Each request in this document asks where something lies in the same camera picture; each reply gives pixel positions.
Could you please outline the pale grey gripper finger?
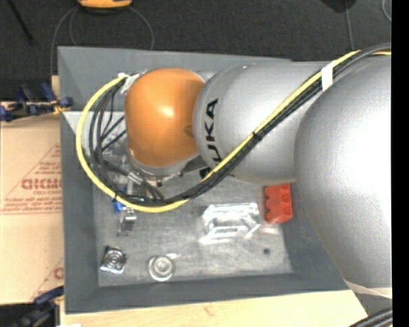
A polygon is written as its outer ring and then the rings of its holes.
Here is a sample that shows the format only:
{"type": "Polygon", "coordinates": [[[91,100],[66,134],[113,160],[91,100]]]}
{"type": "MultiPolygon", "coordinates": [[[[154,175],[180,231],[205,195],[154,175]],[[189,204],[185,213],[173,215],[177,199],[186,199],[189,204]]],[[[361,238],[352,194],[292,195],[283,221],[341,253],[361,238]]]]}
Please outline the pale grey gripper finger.
{"type": "Polygon", "coordinates": [[[127,236],[133,230],[136,220],[137,216],[133,209],[123,208],[120,212],[117,236],[127,236]]]}

